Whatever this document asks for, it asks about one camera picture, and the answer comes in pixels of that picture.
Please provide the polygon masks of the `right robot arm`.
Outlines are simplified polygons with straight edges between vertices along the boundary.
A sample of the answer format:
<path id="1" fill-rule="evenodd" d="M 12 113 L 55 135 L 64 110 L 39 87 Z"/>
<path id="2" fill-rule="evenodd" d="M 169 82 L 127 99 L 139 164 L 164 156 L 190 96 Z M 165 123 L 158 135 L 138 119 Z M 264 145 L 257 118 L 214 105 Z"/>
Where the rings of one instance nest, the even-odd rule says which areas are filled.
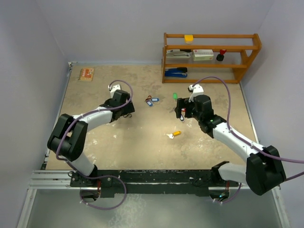
<path id="1" fill-rule="evenodd" d="M 278 150 L 255 143 L 229 127 L 227 120 L 214 114 L 207 95 L 199 95 L 193 100 L 179 98 L 174 111 L 177 118 L 194 118 L 205 134 L 226 145 L 246 163 L 236 165 L 224 161 L 213 166 L 211 180 L 215 185 L 235 181 L 261 196 L 286 181 Z"/>

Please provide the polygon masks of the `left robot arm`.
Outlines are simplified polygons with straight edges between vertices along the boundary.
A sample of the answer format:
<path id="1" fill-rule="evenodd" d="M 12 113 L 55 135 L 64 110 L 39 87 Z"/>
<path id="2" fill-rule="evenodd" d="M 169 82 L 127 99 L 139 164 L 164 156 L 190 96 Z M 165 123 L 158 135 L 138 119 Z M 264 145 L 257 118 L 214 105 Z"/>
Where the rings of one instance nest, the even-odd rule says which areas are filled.
<path id="1" fill-rule="evenodd" d="M 49 137 L 47 147 L 82 173 L 81 181 L 86 186 L 93 186 L 97 183 L 98 175 L 96 166 L 83 153 L 86 134 L 133 112 L 135 108 L 131 95 L 118 89 L 104 104 L 90 112 L 74 116 L 62 114 Z"/>

